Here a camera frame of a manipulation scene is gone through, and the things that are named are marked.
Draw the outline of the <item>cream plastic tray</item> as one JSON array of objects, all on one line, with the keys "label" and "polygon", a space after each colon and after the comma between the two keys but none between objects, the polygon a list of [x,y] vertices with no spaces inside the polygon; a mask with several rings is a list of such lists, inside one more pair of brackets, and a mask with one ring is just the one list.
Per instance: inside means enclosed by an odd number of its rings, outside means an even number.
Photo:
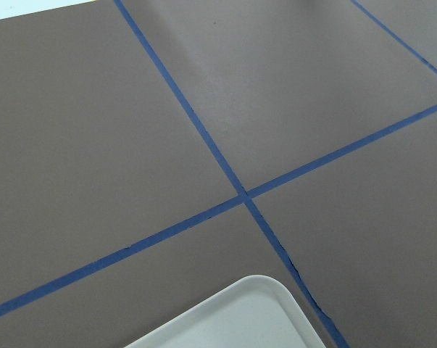
[{"label": "cream plastic tray", "polygon": [[291,292],[246,276],[130,343],[131,347],[324,347]]}]

